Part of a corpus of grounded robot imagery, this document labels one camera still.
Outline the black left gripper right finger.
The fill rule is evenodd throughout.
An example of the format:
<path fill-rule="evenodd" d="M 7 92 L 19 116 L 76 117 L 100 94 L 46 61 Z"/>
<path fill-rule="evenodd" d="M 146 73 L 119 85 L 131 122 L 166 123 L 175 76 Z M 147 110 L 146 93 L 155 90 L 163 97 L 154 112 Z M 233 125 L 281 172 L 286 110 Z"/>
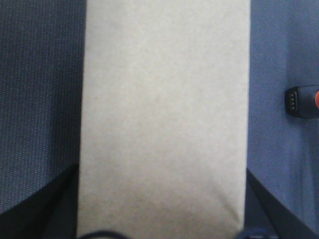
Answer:
<path fill-rule="evenodd" d="M 319 235 L 278 201 L 247 170 L 244 239 L 317 239 Z"/>

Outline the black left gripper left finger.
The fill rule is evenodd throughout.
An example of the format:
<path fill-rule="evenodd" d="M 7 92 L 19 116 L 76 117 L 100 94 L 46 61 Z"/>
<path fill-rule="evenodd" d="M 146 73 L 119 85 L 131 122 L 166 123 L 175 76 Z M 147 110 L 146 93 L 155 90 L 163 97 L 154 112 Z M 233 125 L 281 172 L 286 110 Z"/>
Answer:
<path fill-rule="evenodd" d="M 72 164 L 46 186 L 0 215 L 2 239 L 74 239 L 79 165 Z"/>

